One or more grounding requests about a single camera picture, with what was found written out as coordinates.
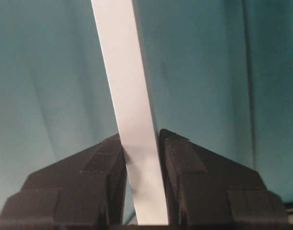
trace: white plastic strip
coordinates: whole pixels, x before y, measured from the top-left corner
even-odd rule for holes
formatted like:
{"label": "white plastic strip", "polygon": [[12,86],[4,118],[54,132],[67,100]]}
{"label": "white plastic strip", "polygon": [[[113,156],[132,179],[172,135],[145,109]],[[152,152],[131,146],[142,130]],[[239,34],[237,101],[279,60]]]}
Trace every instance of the white plastic strip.
{"label": "white plastic strip", "polygon": [[154,124],[131,0],[91,0],[139,225],[167,225]]}

